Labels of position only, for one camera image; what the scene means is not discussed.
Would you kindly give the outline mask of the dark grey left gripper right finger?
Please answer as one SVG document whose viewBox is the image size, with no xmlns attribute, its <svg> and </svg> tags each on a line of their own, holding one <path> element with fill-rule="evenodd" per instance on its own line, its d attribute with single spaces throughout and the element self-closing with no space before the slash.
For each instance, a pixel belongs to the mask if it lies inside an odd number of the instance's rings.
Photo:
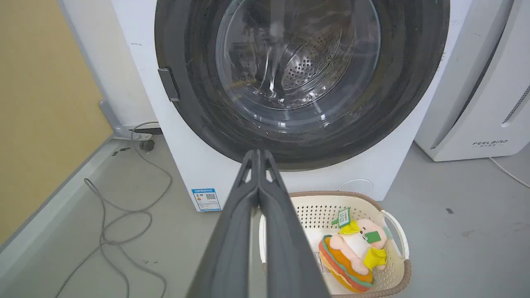
<svg viewBox="0 0 530 298">
<path fill-rule="evenodd" d="M 258 197 L 266 221 L 267 296 L 328 298 L 329 292 L 270 151 L 258 151 Z"/>
</svg>

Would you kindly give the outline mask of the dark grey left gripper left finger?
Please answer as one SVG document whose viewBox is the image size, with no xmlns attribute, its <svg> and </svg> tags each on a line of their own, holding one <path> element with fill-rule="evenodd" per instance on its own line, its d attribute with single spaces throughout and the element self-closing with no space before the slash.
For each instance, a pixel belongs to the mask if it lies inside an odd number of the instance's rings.
<svg viewBox="0 0 530 298">
<path fill-rule="evenodd" d="M 244 156 L 188 298 L 246 298 L 249 293 L 251 214 L 258 204 L 259 150 Z"/>
</svg>

